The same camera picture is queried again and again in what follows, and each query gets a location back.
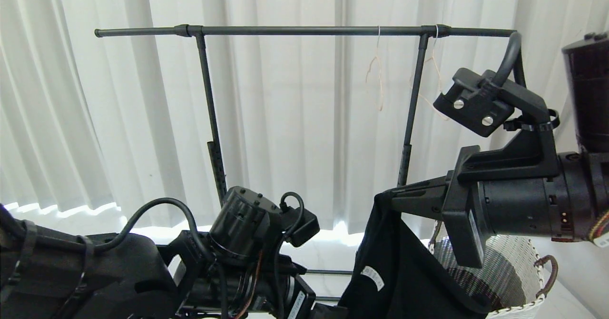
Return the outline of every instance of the laundry basket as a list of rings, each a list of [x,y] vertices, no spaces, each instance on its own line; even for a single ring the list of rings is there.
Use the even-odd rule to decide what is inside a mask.
[[[540,258],[525,237],[491,237],[481,269],[457,265],[442,222],[436,223],[428,248],[470,297],[490,300],[493,312],[487,318],[534,318],[558,274],[556,259]],[[542,266],[547,262],[552,263],[552,273],[544,284]]]

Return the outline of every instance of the white label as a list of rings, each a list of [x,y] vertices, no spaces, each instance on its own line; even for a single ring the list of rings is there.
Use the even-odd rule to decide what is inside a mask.
[[[371,280],[374,281],[374,284],[376,284],[377,291],[381,291],[381,289],[385,287],[385,282],[383,282],[383,278],[381,278],[381,275],[379,275],[376,270],[365,266],[361,274],[364,276],[368,276]]]
[[[296,301],[294,301],[294,306],[292,306],[292,310],[290,311],[290,315],[287,316],[287,319],[296,319],[298,312],[300,311],[300,306],[303,305],[305,301],[305,294],[302,291],[298,292],[298,297],[296,297]]]
[[[609,247],[609,232],[603,234],[598,238],[595,238],[592,242],[594,243],[594,245],[600,248]]]

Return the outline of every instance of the silver screw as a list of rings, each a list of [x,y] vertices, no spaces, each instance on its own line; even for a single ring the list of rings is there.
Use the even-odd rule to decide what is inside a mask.
[[[459,99],[456,100],[454,104],[452,104],[452,106],[458,110],[462,109],[463,106],[465,106],[465,102],[463,102],[463,100]]]
[[[482,119],[482,125],[491,126],[492,124],[493,124],[493,117],[491,117],[490,115],[487,115],[486,117],[484,117]]]

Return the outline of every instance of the black metal rack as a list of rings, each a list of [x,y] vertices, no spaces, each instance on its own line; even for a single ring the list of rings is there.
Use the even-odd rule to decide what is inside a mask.
[[[226,176],[224,175],[224,163],[222,162],[222,151],[220,149],[220,138],[216,120],[214,98],[211,90],[211,78],[209,77],[209,65],[207,64],[207,52],[205,36],[207,35],[329,35],[329,36],[419,36],[417,62],[413,77],[413,89],[409,103],[408,118],[404,134],[404,145],[402,160],[400,161],[400,172],[398,174],[398,186],[406,184],[406,177],[411,160],[411,137],[419,88],[421,85],[422,69],[425,61],[425,53],[430,38],[443,38],[448,36],[469,37],[509,37],[515,30],[510,29],[479,29],[479,28],[451,28],[443,24],[423,26],[201,26],[182,24],[173,28],[139,28],[139,29],[96,29],[97,37],[115,36],[139,36],[139,35],[178,35],[181,37],[195,37],[196,47],[201,62],[201,70],[207,99],[207,110],[209,111],[209,122],[213,141],[207,142],[207,149],[212,161],[213,172],[216,181],[216,189],[222,205],[222,198],[226,194]],[[524,80],[524,68],[522,66],[522,53],[514,65],[514,74]],[[350,271],[342,270],[310,270],[311,274],[347,275]],[[336,297],[318,297],[324,301],[336,301]]]

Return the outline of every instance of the white curtain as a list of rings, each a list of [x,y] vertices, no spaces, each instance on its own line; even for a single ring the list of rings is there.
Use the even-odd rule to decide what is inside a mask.
[[[211,224],[220,207],[195,40],[93,34],[181,23],[516,28],[529,89],[561,111],[560,48],[609,29],[609,0],[1,0],[0,200],[17,216],[76,213],[80,224],[116,230],[144,202],[172,196]],[[381,63],[365,82],[377,37],[207,37],[228,185],[274,200],[296,191],[323,228],[344,221],[361,232],[374,194],[396,184],[417,41],[380,37]],[[459,67],[495,70],[506,43],[430,41],[409,182],[445,174],[461,146],[509,139],[478,137],[426,102]],[[108,211],[90,215],[100,208]],[[407,220],[427,235],[422,220]],[[181,221],[176,209],[155,208],[139,225]]]

